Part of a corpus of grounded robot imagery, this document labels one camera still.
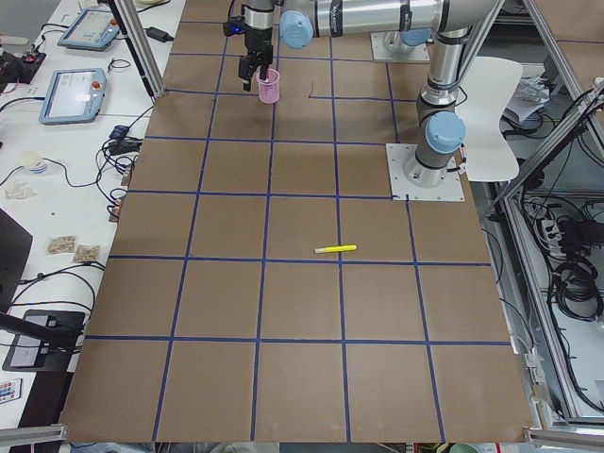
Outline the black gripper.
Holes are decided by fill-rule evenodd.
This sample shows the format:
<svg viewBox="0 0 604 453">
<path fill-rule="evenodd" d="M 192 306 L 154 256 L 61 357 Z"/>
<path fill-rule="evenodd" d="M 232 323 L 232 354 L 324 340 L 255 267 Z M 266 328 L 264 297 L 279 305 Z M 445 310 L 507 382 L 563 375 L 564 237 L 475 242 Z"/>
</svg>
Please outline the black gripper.
<svg viewBox="0 0 604 453">
<path fill-rule="evenodd" d="M 239 58 L 238 77 L 243 83 L 243 89 L 250 92 L 255 61 L 259 62 L 259 72 L 268 72 L 273 63 L 273 28 L 255 28 L 248 25 L 245 30 L 244 45 L 247 54 Z"/>
</svg>

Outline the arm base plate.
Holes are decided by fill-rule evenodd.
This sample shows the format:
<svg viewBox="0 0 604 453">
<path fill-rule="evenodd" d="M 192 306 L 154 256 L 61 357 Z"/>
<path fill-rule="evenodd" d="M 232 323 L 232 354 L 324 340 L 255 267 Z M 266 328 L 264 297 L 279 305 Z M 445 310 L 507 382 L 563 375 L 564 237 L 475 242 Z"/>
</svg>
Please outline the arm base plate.
<svg viewBox="0 0 604 453">
<path fill-rule="evenodd" d="M 415 159 L 416 145 L 387 143 L 391 198 L 395 201 L 463 202 L 461 176 L 452 157 L 445 168 L 431 170 Z"/>
<path fill-rule="evenodd" d="M 428 63 L 428 28 L 371 34 L 373 59 L 382 62 Z"/>
</svg>

